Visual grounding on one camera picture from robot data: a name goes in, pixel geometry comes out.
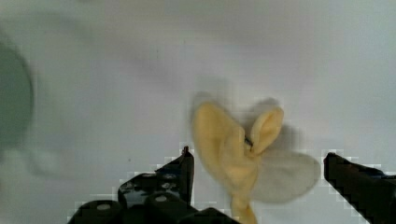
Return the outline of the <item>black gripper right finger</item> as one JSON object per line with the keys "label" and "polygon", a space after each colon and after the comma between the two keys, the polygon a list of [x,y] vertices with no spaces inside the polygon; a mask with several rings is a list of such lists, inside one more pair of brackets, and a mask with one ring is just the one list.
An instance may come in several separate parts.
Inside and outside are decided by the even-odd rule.
{"label": "black gripper right finger", "polygon": [[396,224],[395,175],[332,152],[323,163],[326,181],[370,224]]}

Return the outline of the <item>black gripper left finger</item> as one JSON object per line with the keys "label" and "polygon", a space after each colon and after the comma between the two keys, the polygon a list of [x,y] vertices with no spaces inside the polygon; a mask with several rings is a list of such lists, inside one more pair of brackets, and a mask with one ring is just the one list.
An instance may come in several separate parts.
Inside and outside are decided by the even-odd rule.
{"label": "black gripper left finger", "polygon": [[188,147],[152,173],[121,184],[117,199],[84,203],[67,224],[240,224],[213,207],[191,205],[194,157]]}

